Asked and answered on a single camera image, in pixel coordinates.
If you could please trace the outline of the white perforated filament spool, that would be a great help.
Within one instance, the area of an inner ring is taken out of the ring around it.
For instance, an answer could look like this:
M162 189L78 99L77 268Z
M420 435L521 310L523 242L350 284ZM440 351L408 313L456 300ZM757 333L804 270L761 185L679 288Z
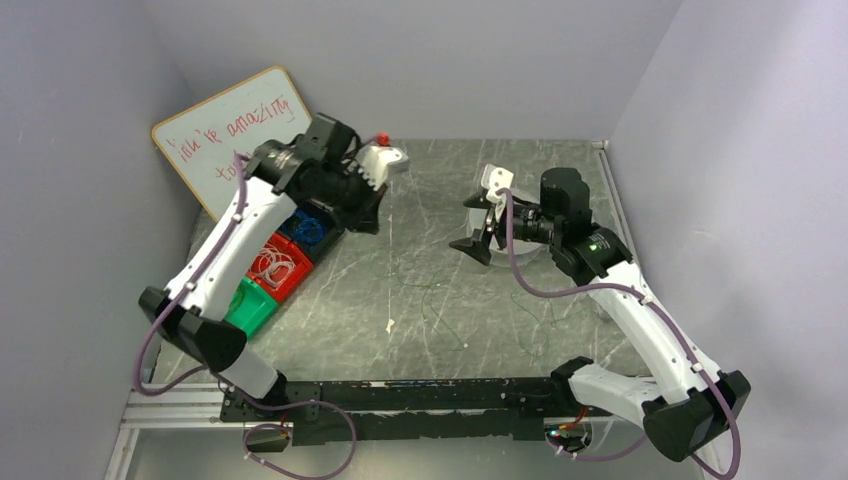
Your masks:
M512 189L516 206L519 200L529 203L538 203L539 198L535 193L524 191L520 188ZM479 229L484 223L485 211L483 209L466 209L466 235L471 236L475 229ZM539 243L531 243L523 240L514 241L514 250L516 260L519 267L532 262L543 250L545 245ZM490 267L508 268L510 266L508 252L506 249L499 249L495 238L490 240L491 259Z

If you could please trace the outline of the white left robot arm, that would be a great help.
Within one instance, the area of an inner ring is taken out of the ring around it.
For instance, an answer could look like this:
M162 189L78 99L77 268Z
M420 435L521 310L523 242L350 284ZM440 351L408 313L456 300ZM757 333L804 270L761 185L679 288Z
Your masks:
M408 161L390 142L365 142L324 114L287 143L271 139L250 156L236 155L238 189L225 213L165 287L139 298L153 333L258 404L287 404L285 375L226 321L232 297L261 248L305 203L328 207L343 229L378 233L388 179Z

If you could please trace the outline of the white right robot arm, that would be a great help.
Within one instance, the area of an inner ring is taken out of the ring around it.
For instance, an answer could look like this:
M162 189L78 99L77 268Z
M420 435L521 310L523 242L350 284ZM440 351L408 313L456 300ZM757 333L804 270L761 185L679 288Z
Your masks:
M611 372L590 359L557 370L566 394L641 427L653 447L671 461L705 462L697 452L724 433L732 442L734 475L741 457L737 418L751 384L739 370L721 368L696 346L649 287L622 239L593 219L590 189L574 168L546 170L539 199L520 198L511 171L492 164L481 173L476 194L464 201L480 209L480 227L451 247L488 265L491 249L505 252L518 283L539 298L588 294L616 323L652 376L646 381ZM544 245L556 267L574 282L561 291L529 285L514 251L517 241Z

